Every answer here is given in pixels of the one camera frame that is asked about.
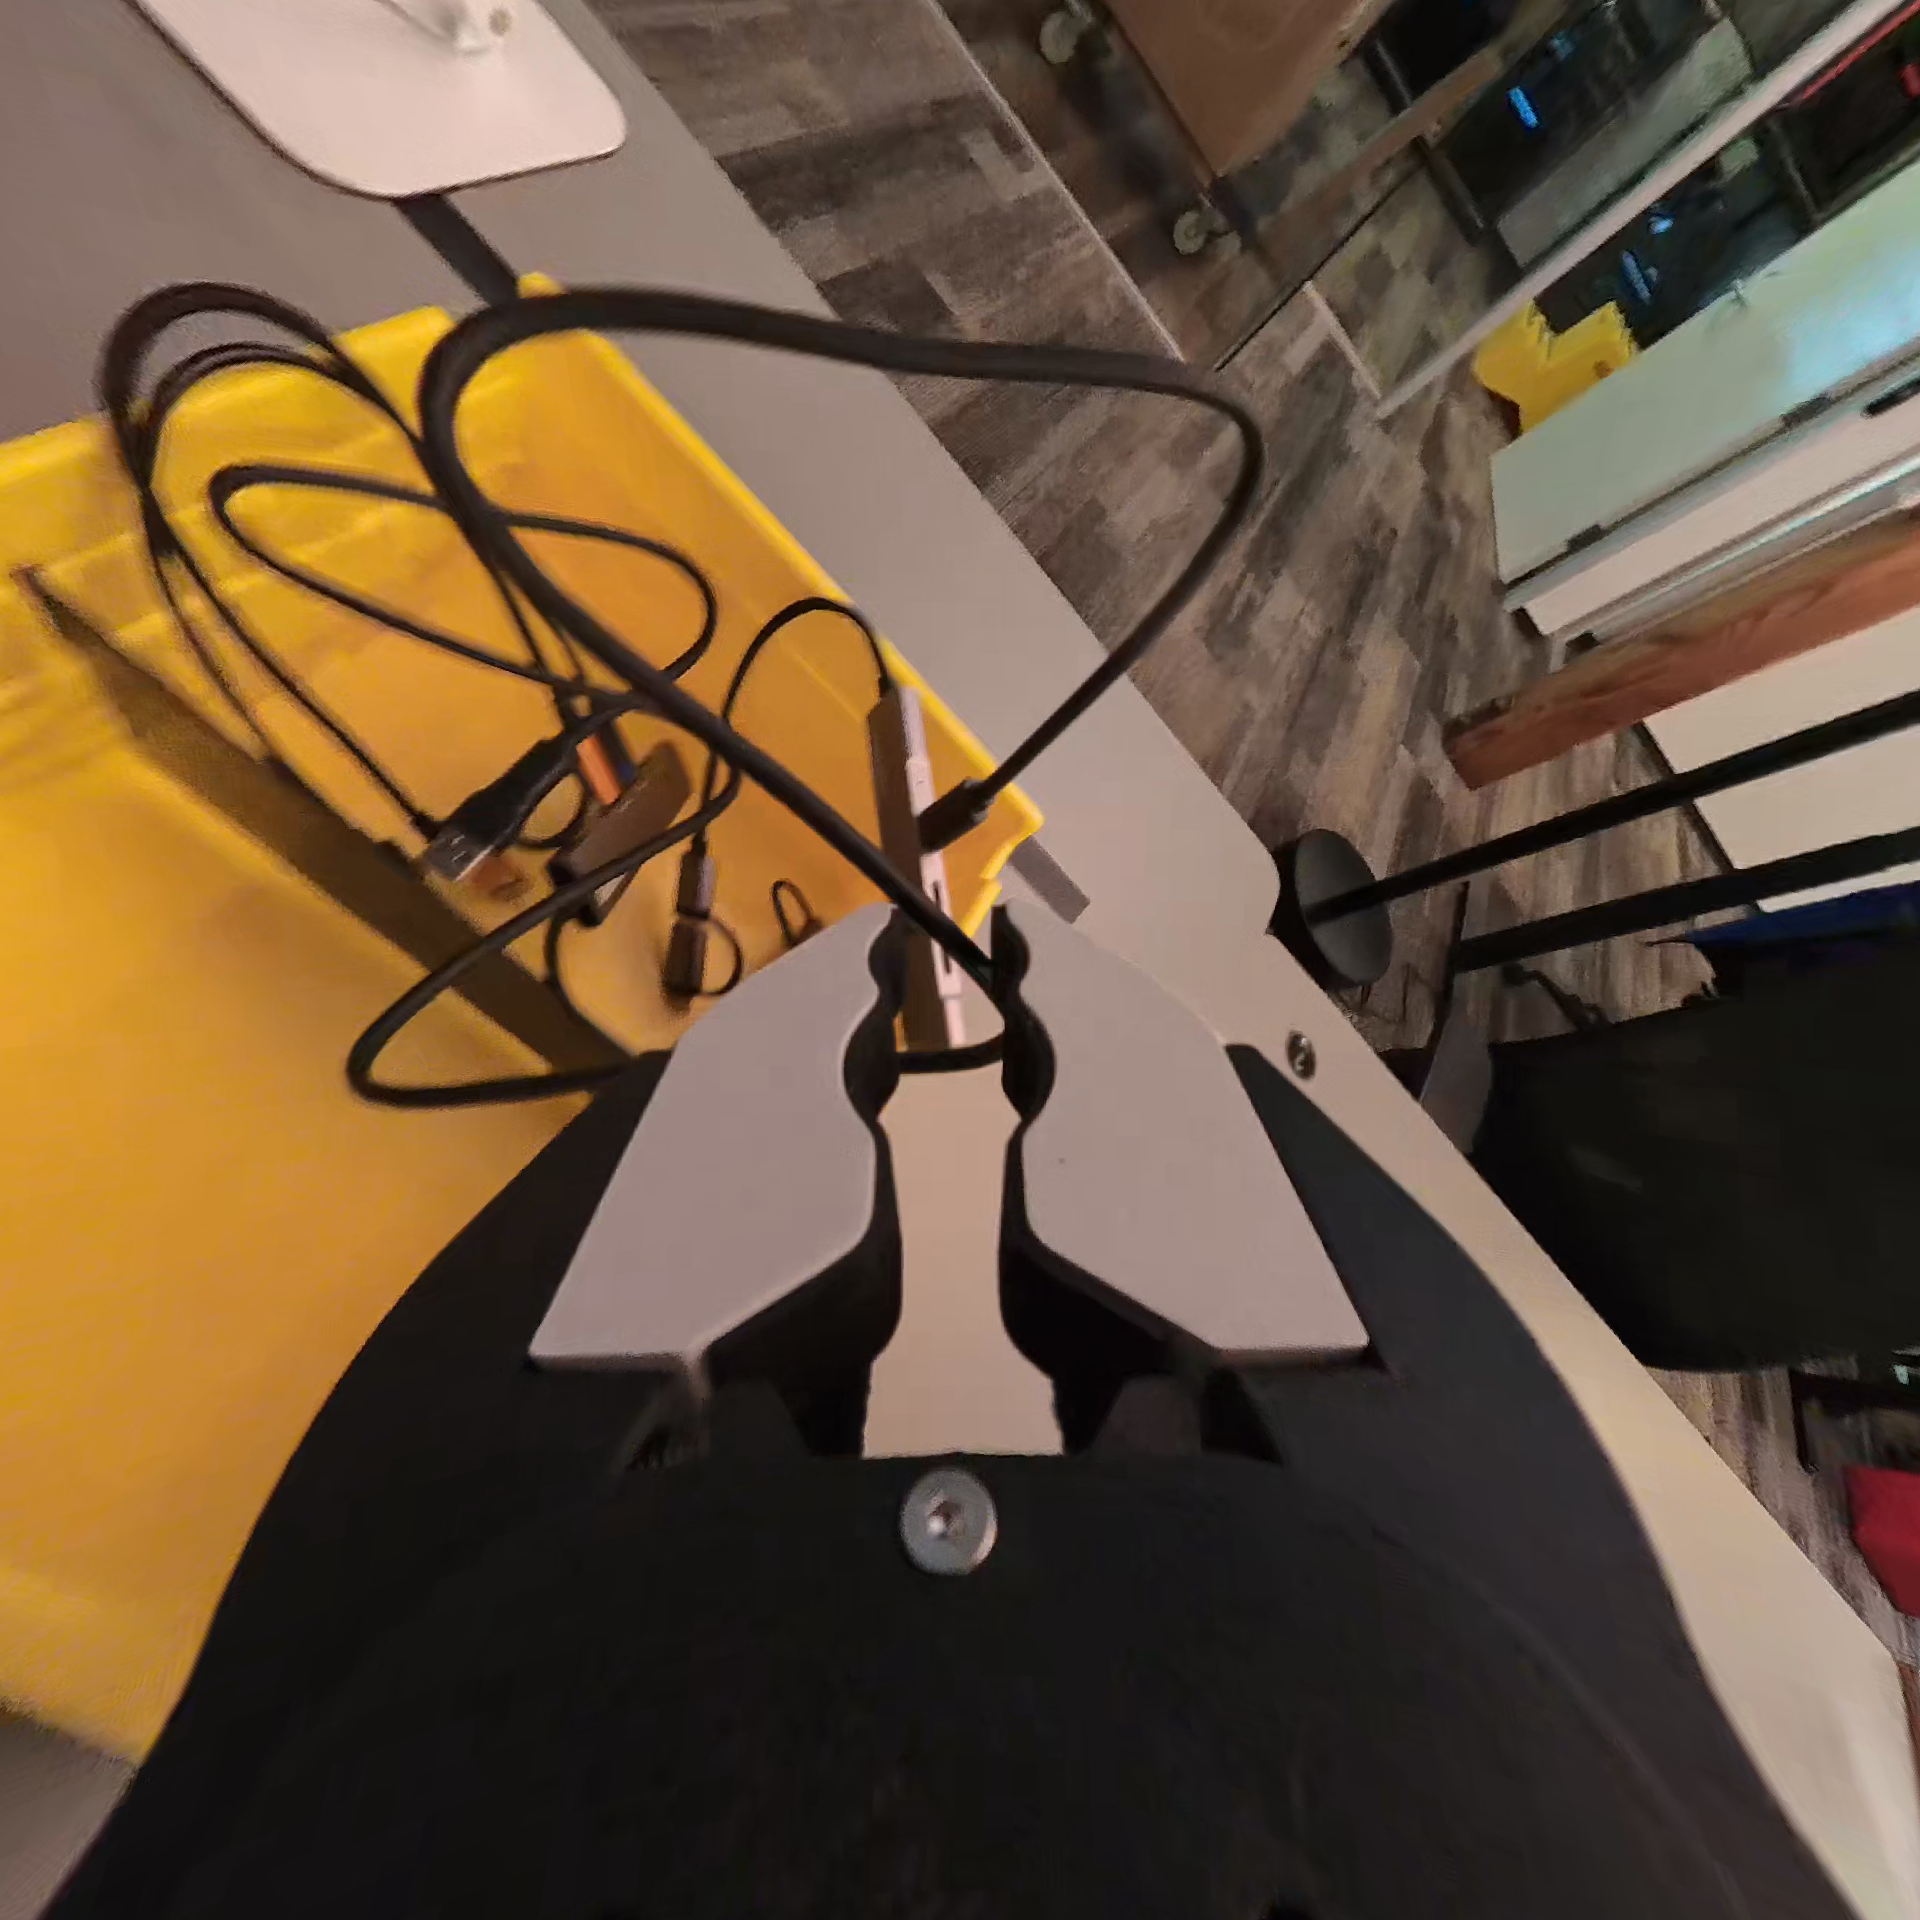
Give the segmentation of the yellow plastic bin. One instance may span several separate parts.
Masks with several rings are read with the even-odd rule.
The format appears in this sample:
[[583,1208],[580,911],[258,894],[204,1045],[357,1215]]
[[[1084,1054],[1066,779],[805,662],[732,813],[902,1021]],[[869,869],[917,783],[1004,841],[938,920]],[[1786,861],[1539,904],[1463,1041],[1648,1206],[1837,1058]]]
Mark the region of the yellow plastic bin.
[[[567,1119],[654,1093],[664,1055],[772,962],[864,904],[987,978],[989,895],[931,904],[843,799],[875,808],[872,659],[812,614],[826,576],[595,320],[718,330],[963,377],[1012,352],[812,318],[530,282],[442,321],[397,409],[342,343],[197,361],[6,493],[101,539],[86,576],[183,569],[276,693],[334,739],[477,933],[426,971],[149,766],[5,591],[5,1703],[141,1761],[288,1459],[380,1322]],[[682,818],[554,888],[546,861],[672,739]],[[706,983],[663,992],[682,857],[709,832]],[[546,1066],[452,984],[510,954],[611,1072]]]

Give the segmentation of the black stand pole with base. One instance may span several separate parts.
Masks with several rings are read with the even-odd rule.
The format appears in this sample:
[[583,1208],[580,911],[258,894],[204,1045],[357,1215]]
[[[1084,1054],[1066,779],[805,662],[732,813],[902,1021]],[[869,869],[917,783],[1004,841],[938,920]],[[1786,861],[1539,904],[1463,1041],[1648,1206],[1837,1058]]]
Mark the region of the black stand pole with base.
[[1379,983],[1395,962],[1389,910],[1398,901],[1426,895],[1763,779],[1799,773],[1843,752],[1907,734],[1916,729],[1916,721],[1917,694],[1908,690],[1384,877],[1379,877],[1355,843],[1340,832],[1303,832],[1272,855],[1279,897],[1267,928],[1323,989],[1362,989]]

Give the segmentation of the wooden post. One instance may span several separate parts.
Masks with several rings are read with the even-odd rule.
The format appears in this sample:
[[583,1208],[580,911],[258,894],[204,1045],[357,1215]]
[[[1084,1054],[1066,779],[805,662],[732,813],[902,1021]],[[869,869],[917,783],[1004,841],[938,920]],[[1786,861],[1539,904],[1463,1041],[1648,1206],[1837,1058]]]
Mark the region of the wooden post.
[[1447,758],[1468,787],[1499,783],[1916,603],[1917,510],[1907,506],[1461,714]]

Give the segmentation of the slanted black pole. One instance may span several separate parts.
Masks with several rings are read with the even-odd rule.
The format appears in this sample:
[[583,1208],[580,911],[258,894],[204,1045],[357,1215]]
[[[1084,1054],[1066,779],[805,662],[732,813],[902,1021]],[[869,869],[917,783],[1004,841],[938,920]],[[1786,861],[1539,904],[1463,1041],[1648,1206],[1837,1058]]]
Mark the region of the slanted black pole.
[[1831,848],[1778,857],[1758,869],[1683,879],[1559,917],[1485,930],[1459,941],[1448,962],[1453,974],[1507,968],[1567,949],[1696,920],[1738,904],[1763,904],[1776,895],[1799,895],[1844,879],[1877,877],[1916,858],[1917,826],[1864,834]]

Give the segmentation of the dark grey usb hub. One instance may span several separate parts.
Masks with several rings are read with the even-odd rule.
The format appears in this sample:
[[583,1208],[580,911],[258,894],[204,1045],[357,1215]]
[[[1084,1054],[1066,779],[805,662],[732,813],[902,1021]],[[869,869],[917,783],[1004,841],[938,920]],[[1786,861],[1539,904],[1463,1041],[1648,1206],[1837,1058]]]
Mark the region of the dark grey usb hub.
[[628,786],[590,815],[583,829],[549,857],[546,874],[556,890],[583,873],[628,857],[636,848],[674,824],[688,803],[690,777],[682,749],[658,739],[636,766]]

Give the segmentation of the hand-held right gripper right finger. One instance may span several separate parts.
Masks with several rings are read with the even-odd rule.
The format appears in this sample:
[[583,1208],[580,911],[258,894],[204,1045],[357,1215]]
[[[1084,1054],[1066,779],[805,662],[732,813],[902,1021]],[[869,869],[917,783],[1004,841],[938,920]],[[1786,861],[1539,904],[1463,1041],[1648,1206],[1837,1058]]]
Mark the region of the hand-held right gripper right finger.
[[1204,1435],[1244,1373],[1343,1366],[1372,1336],[1228,1041],[1047,907],[992,917],[998,1319],[1040,1370],[1062,1450],[1168,1382]]

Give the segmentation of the tall cardboard box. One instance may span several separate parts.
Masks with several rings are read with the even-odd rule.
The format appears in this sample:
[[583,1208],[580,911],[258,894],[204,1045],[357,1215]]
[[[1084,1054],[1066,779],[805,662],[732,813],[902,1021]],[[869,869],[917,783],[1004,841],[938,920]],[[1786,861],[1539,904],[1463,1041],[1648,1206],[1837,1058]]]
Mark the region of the tall cardboard box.
[[1389,1],[1108,1],[1204,184],[1267,155]]

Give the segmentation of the yellow floor sign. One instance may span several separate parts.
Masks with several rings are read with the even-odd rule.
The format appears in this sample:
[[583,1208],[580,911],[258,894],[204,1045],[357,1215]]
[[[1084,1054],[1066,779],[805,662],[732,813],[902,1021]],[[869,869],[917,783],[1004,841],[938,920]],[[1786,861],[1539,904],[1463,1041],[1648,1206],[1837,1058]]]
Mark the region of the yellow floor sign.
[[1475,378],[1512,416],[1523,435],[1573,399],[1626,367],[1638,343],[1618,301],[1606,301],[1565,329],[1530,301],[1485,335],[1472,354]]

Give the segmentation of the white divider foot plate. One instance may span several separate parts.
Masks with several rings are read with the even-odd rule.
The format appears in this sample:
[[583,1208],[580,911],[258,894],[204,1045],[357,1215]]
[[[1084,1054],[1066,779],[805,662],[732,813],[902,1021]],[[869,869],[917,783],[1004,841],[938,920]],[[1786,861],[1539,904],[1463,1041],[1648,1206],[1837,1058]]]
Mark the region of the white divider foot plate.
[[141,1],[282,158],[371,200],[622,147],[613,86],[536,1]]

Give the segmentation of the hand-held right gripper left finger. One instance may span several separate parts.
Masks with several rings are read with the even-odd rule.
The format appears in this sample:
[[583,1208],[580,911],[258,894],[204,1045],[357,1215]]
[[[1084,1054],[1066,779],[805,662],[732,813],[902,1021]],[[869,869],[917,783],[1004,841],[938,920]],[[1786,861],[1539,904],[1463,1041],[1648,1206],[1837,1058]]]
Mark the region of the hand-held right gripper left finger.
[[549,1373],[778,1391],[854,1453],[900,1319],[880,1114],[898,1088],[900,918],[864,904],[738,986],[664,1055],[530,1339]]

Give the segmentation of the dark chair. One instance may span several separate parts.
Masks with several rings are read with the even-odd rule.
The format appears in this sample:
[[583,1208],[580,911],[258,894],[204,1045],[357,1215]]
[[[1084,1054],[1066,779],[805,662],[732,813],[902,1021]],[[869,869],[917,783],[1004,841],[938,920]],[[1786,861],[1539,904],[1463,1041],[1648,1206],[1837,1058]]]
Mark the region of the dark chair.
[[1490,1061],[1476,1171],[1644,1365],[1916,1350],[1916,936]]

